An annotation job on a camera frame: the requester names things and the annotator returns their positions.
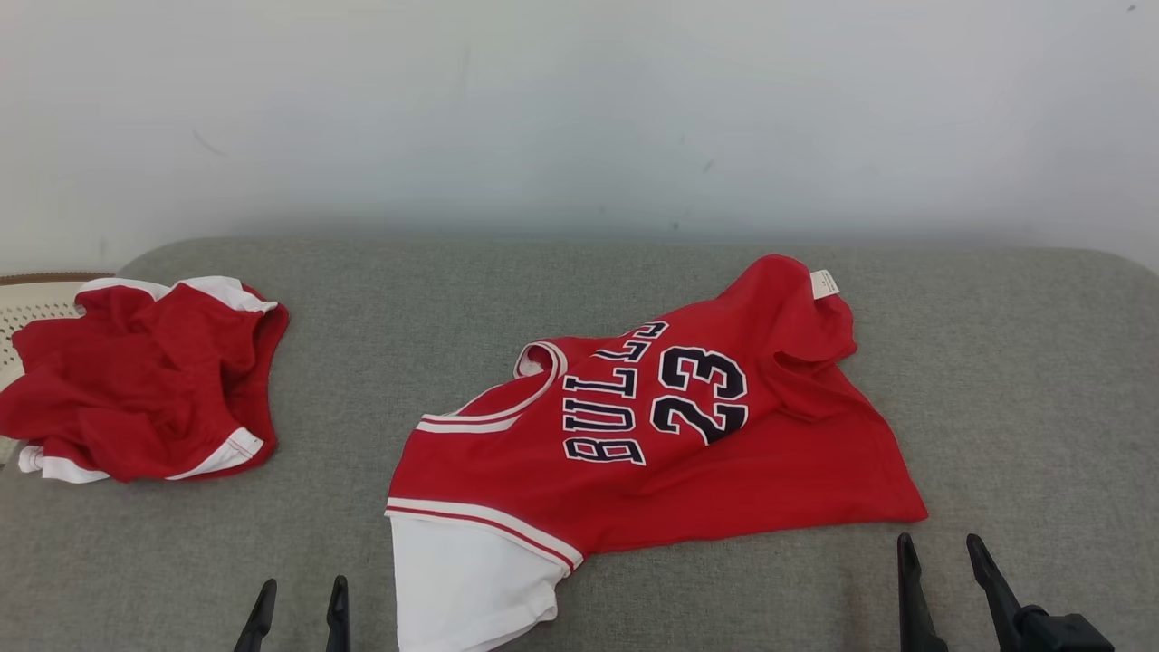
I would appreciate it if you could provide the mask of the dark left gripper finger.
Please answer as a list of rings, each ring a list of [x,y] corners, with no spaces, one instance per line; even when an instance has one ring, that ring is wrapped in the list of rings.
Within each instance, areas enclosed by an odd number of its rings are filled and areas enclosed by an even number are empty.
[[[277,583],[267,580],[258,591],[256,602],[245,620],[243,631],[235,643],[235,652],[260,652],[263,640],[274,623],[274,606],[276,606]]]
[[[331,583],[330,605],[326,614],[328,633],[327,652],[350,652],[350,598],[344,576],[336,576]]]

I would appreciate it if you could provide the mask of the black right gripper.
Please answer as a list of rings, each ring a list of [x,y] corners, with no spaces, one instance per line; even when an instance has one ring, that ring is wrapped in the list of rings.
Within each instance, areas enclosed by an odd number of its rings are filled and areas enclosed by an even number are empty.
[[[1001,651],[1115,651],[1114,645],[1080,614],[1052,616],[1040,607],[1023,607],[978,535],[967,536],[974,580],[984,591],[991,623]],[[910,533],[897,537],[901,651],[941,651],[923,589],[923,564]]]

